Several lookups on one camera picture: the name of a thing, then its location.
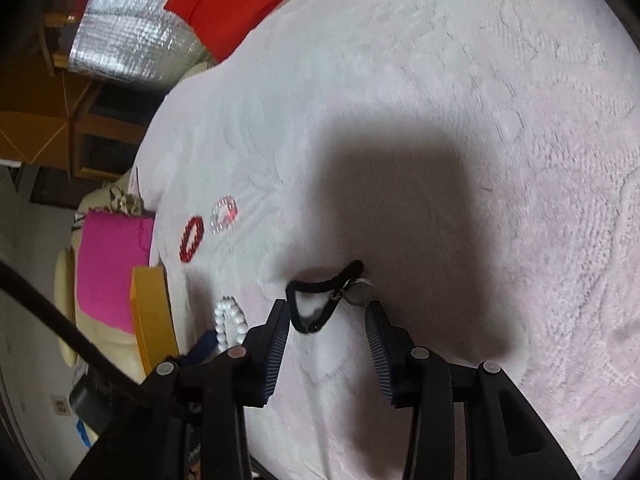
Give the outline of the orange cardboard tray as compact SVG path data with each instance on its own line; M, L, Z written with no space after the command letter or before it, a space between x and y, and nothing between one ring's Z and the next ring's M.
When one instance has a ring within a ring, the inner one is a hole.
M136 266L131 273L130 306L134 336L145 375L179 349L162 266Z

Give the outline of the beige leather sofa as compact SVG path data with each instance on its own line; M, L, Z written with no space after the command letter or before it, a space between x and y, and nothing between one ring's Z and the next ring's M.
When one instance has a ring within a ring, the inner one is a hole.
M126 185L113 185L128 193ZM76 294L76 266L85 216L90 210L109 212L110 187L87 195L75 212L70 247L58 254L55 263L54 305L117 368L135 382L142 382L145 374L134 331L128 334L89 318L80 310Z

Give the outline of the magenta cushion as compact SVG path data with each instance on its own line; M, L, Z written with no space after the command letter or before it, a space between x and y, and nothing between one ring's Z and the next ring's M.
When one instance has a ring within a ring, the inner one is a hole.
M146 266L154 220L90 210L85 216L76 266L80 310L89 318L131 334L131 274Z

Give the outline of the patterned small pouch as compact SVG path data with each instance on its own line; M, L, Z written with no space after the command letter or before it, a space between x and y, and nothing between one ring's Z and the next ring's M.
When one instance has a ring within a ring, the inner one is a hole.
M143 214L143 204L138 196L125 193L116 185L112 185L110 187L110 201L108 202L107 210L112 214L141 217Z

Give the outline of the pink white bedspread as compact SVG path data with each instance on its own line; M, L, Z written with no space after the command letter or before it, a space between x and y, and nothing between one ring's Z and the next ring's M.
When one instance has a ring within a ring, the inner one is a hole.
M639 53L603 0L291 0L168 93L131 186L181 351L360 260L582 478L638 442Z

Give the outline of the wooden cabinet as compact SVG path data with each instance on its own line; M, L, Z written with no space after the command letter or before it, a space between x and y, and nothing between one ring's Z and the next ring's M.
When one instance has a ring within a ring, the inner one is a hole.
M143 96L60 70L38 55L1 61L1 161L115 181L150 122Z

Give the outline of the silver foil insulation panel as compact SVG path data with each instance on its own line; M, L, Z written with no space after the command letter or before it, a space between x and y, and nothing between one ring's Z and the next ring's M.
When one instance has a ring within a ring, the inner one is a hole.
M96 79L167 92L196 66L214 64L168 0L88 0L68 68Z

